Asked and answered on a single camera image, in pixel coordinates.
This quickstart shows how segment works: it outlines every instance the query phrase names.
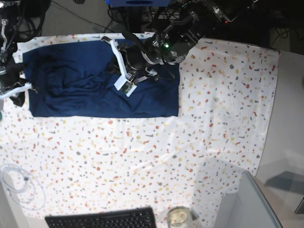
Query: white bracket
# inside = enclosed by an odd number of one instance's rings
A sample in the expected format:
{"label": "white bracket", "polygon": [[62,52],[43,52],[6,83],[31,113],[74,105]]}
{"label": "white bracket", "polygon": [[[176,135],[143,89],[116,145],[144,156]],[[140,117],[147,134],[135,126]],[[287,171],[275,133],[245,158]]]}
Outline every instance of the white bracket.
{"label": "white bracket", "polygon": [[127,97],[129,97],[137,88],[137,85],[130,81],[132,75],[129,74],[125,68],[123,56],[118,49],[118,42],[115,39],[112,39],[109,44],[111,45],[112,51],[117,58],[118,66],[121,73],[121,76],[114,83],[114,86],[118,91],[124,92]]}
{"label": "white bracket", "polygon": [[4,100],[6,98],[9,98],[10,96],[13,96],[13,95],[18,94],[18,93],[25,92],[29,89],[32,89],[32,84],[29,83],[29,82],[26,82],[24,86],[14,88],[10,91],[7,91],[5,94],[0,95],[0,100]]}

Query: black wire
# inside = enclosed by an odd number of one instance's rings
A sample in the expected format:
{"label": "black wire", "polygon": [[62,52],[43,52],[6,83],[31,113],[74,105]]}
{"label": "black wire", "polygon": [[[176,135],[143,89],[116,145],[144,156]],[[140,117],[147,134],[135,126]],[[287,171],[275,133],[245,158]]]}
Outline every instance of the black wire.
{"label": "black wire", "polygon": [[111,18],[113,21],[115,21],[115,22],[121,24],[122,21],[119,21],[119,20],[115,19],[115,18],[113,17],[113,15],[110,14],[110,12],[112,12],[112,9],[111,9],[110,6],[109,6],[109,9],[108,9],[108,16],[109,16],[109,18]]}
{"label": "black wire", "polygon": [[163,11],[163,13],[164,13],[165,17],[168,18],[169,14],[168,14],[168,11],[166,9]]}
{"label": "black wire", "polygon": [[33,32],[37,31],[35,24],[31,18],[24,18],[26,20],[26,26],[28,30],[26,31],[19,31],[19,34],[27,35],[27,37],[32,36]]}
{"label": "black wire", "polygon": [[18,23],[17,23],[16,29],[15,29],[15,31],[14,31],[14,33],[13,33],[13,36],[12,36],[11,39],[10,39],[10,42],[8,43],[8,45],[7,45],[6,48],[5,48],[4,53],[6,53],[6,52],[8,51],[9,47],[11,46],[11,44],[13,43],[15,37],[16,37],[17,34],[18,34],[19,28],[20,28],[20,26],[21,26],[21,24],[22,24],[22,22],[23,22],[23,18],[24,18],[24,14],[25,14],[25,7],[26,7],[26,3],[25,3],[25,5],[23,6],[22,15],[21,15],[21,14],[19,15],[19,21],[18,21]]}
{"label": "black wire", "polygon": [[74,13],[73,11],[69,10],[68,8],[66,8],[66,7],[64,7],[64,6],[62,6],[62,5],[60,5],[59,3],[55,2],[55,1],[52,1],[52,2],[53,2],[54,4],[56,4],[56,5],[58,5],[59,7],[63,8],[64,10],[68,11],[69,13],[73,14],[74,16],[78,17],[79,19],[83,20],[83,21],[86,21],[86,22],[89,22],[89,23],[91,23],[91,24],[94,24],[94,25],[97,25],[97,26],[106,28],[106,27],[103,26],[103,25],[97,24],[97,23],[95,23],[95,22],[92,22],[92,21],[90,21],[90,20],[88,20],[88,19],[85,19],[85,18],[79,16],[78,14]]}
{"label": "black wire", "polygon": [[271,43],[270,47],[272,48],[272,46],[275,44],[276,40],[277,40],[279,37],[282,37],[283,34],[286,34],[286,33],[290,32],[290,31],[294,31],[294,32],[295,32],[298,41],[303,41],[303,40],[304,40],[304,37],[300,37],[300,34],[299,34],[299,32],[298,32],[296,29],[291,28],[291,29],[289,29],[289,30],[286,30],[285,32],[279,33],[279,34],[276,36],[276,38],[274,39],[274,41]]}
{"label": "black wire", "polygon": [[107,27],[104,29],[104,33],[109,29],[110,25],[113,23],[114,20],[111,20]]}
{"label": "black wire", "polygon": [[159,76],[149,76],[148,74],[145,74],[148,78],[157,78],[157,79],[165,79],[165,80],[173,80],[171,77],[159,77]]}
{"label": "black wire", "polygon": [[283,32],[282,32],[282,29],[281,29],[281,33],[279,32],[278,28],[276,28],[276,32],[278,33],[278,35],[282,38],[282,39],[286,39],[288,38],[288,32],[286,33],[286,36],[283,36]]}
{"label": "black wire", "polygon": [[172,17],[172,15],[174,15],[176,13],[176,11],[178,11],[179,9],[175,9],[168,17],[167,19],[170,19]]}
{"label": "black wire", "polygon": [[152,7],[149,7],[149,11],[150,11],[150,15],[151,15],[151,19],[153,18],[153,14],[152,14]]}
{"label": "black wire", "polygon": [[284,33],[288,33],[290,30],[286,30],[286,32],[283,32],[283,33],[279,33],[276,38],[274,39],[274,41],[272,42],[272,44],[270,45],[270,47],[272,48],[272,46],[275,44],[276,40],[281,36],[283,35]]}
{"label": "black wire", "polygon": [[152,18],[151,24],[154,25],[156,23],[156,20],[159,18],[161,15],[162,11],[164,10],[163,7],[159,7],[156,14],[154,15],[154,18]]}
{"label": "black wire", "polygon": [[[116,11],[116,12],[115,12],[115,18],[116,18],[116,19],[118,18],[118,14],[120,14],[120,12],[119,12],[119,11]],[[124,24],[122,20],[118,20],[118,19],[117,19],[117,22],[120,23],[120,24]]]}
{"label": "black wire", "polygon": [[[39,1],[39,3],[40,3],[40,8],[41,8],[41,15],[40,15],[40,22],[39,22],[37,29],[27,38],[21,38],[21,37],[17,38],[16,39],[17,42],[28,42],[31,39],[33,39],[34,37],[39,36],[39,33],[41,32],[42,26],[44,24],[44,20],[46,18],[46,11],[47,11],[45,4],[42,3],[41,1]],[[28,19],[28,22],[30,22],[32,24],[32,26],[35,28],[35,24],[33,23],[33,21],[31,19]]]}
{"label": "black wire", "polygon": [[167,19],[170,19],[171,17],[174,17],[175,19],[178,19],[174,14],[176,13],[177,10],[174,11],[173,14],[170,14],[169,17],[167,17]]}

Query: white speckled tablecloth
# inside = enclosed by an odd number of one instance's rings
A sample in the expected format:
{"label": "white speckled tablecloth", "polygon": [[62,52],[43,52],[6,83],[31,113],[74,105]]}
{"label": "white speckled tablecloth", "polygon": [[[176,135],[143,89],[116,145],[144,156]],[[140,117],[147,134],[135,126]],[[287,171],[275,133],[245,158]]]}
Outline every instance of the white speckled tablecloth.
{"label": "white speckled tablecloth", "polygon": [[[37,38],[20,44],[15,59],[40,46],[101,36]],[[6,100],[0,165],[18,164],[43,184],[45,207],[24,210],[30,217],[152,206],[161,228],[170,208],[185,206],[199,215],[199,226],[212,227],[242,171],[256,174],[278,59],[274,50],[200,40],[180,65],[179,117],[33,118],[28,99],[22,108]],[[31,206],[40,202],[38,191]]]}

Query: blue towel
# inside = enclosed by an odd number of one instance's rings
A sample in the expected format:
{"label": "blue towel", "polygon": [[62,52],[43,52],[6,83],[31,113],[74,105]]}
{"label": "blue towel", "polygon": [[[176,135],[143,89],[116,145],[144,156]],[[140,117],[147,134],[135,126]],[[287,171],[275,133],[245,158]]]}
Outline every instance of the blue towel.
{"label": "blue towel", "polygon": [[[29,91],[34,117],[91,116],[147,118],[178,116],[179,66],[171,66],[174,80],[148,79],[127,97],[114,87],[118,75],[106,72],[114,54],[101,41],[37,48],[23,54],[25,76],[38,89]],[[164,66],[156,70],[170,77]]]}

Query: black keyboard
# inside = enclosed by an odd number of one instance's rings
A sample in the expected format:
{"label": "black keyboard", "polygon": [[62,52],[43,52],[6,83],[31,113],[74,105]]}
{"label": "black keyboard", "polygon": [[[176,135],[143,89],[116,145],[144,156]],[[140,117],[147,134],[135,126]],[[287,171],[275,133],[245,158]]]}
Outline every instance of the black keyboard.
{"label": "black keyboard", "polygon": [[49,228],[156,228],[152,208],[45,217]]}

